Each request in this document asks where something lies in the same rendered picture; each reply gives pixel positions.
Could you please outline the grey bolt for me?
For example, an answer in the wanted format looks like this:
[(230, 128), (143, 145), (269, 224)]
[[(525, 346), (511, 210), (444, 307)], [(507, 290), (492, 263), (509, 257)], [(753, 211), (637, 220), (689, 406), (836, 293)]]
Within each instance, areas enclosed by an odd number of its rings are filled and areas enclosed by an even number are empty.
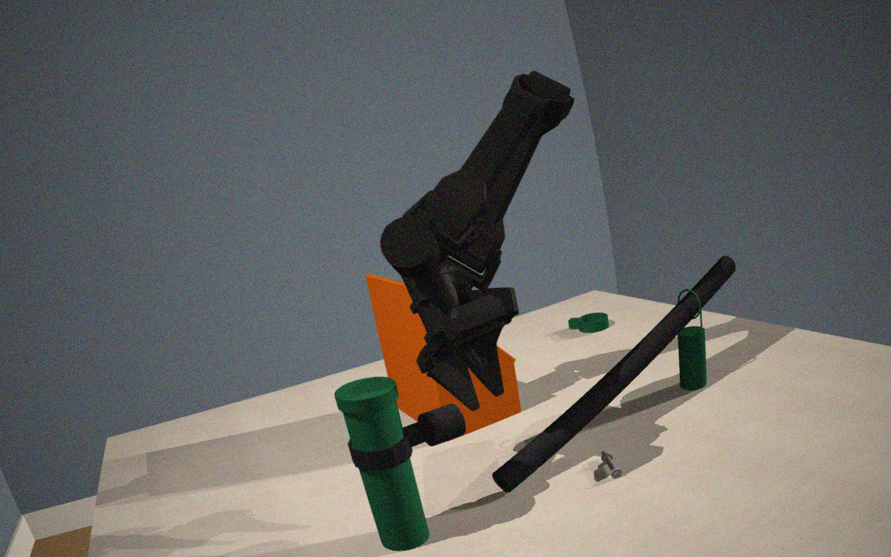
[(611, 475), (611, 478), (618, 479), (621, 477), (622, 471), (620, 468), (616, 468), (612, 459), (614, 459), (614, 457), (612, 457), (611, 453), (608, 453), (605, 450), (602, 452), (601, 460), (603, 461), (603, 464), (607, 464), (611, 470), (609, 475)]

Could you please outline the green cylinder with wire loop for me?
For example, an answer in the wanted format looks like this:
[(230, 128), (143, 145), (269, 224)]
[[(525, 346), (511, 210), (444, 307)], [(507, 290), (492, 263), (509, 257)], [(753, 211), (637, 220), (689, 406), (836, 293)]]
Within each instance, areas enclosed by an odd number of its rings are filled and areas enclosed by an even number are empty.
[[(690, 290), (697, 297), (694, 290)], [(678, 333), (680, 387), (700, 389), (706, 385), (706, 337), (702, 327), (702, 307), (698, 299), (701, 326), (688, 326)], [(693, 320), (696, 320), (696, 318)]]

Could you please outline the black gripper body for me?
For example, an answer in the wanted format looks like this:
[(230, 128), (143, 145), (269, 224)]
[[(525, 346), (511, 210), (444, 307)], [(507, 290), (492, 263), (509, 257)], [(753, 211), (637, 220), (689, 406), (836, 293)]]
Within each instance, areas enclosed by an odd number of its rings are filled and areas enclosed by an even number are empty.
[(508, 315), (501, 300), (491, 295), (466, 303), (466, 283), (453, 274), (434, 276), (410, 292), (411, 314), (418, 313), (425, 328), (425, 346), (416, 363), (424, 374), (459, 359), (450, 348), (459, 339), (497, 325)]

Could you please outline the dark green capped post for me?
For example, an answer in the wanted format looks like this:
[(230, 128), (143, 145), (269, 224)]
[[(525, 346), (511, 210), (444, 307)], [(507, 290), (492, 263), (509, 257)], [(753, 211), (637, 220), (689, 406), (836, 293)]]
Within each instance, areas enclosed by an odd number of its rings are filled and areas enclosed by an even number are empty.
[[(335, 391), (349, 429), (351, 447), (371, 451), (392, 447), (405, 437), (393, 378), (358, 378)], [(385, 471), (360, 469), (369, 507), (381, 543), (392, 551), (409, 551), (428, 541), (423, 504), (411, 458)]]

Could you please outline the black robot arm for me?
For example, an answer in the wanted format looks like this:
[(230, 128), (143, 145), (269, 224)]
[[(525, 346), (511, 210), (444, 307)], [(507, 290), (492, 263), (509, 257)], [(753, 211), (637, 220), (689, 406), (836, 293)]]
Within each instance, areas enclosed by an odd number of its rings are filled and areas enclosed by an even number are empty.
[(515, 289), (489, 288), (501, 263), (503, 218), (540, 138), (574, 103), (569, 87), (535, 70), (514, 78), (500, 113), (460, 171), (443, 176), (381, 235), (382, 253), (409, 295), (434, 276), (453, 274), (466, 283), (466, 303), (488, 295), (501, 300), (504, 325), (519, 311)]

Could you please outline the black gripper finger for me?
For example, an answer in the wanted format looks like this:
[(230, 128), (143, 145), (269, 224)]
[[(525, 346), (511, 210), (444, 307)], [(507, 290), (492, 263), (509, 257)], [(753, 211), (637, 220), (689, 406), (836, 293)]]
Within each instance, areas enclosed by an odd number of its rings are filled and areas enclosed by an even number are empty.
[(455, 359), (447, 364), (441, 364), (425, 373), (428, 378), (434, 378), (435, 383), (448, 389), (448, 392), (456, 396), (470, 410), (480, 409), (480, 401), (478, 401), (473, 380), (469, 376), (468, 366), (459, 359)]
[(497, 340), (504, 322), (459, 339), (450, 348), (494, 396), (504, 394)]

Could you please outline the dark grey long tube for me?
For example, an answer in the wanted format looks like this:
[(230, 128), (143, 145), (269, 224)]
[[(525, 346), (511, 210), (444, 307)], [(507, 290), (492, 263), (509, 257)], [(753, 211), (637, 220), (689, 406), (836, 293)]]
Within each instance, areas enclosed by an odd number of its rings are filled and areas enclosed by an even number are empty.
[[(733, 258), (722, 256), (720, 261), (702, 276), (701, 281), (696, 283), (691, 290), (694, 290), (700, 299), (702, 308), (722, 287), (722, 283), (728, 281), (735, 269)], [(599, 383), (594, 384), (579, 401), (560, 415), (559, 419), (546, 430), (542, 430), (540, 435), (492, 473), (493, 480), (499, 488), (507, 493), (515, 489), (572, 440), (589, 421), (596, 419), (599, 412), (607, 408), (607, 405), (614, 401), (616, 396), (621, 394), (621, 391), (628, 387), (661, 351), (664, 351), (664, 347), (671, 344), (673, 338), (688, 322), (693, 320), (699, 311), (698, 299), (689, 290), (688, 295), (684, 296), (621, 362), (615, 364)]]

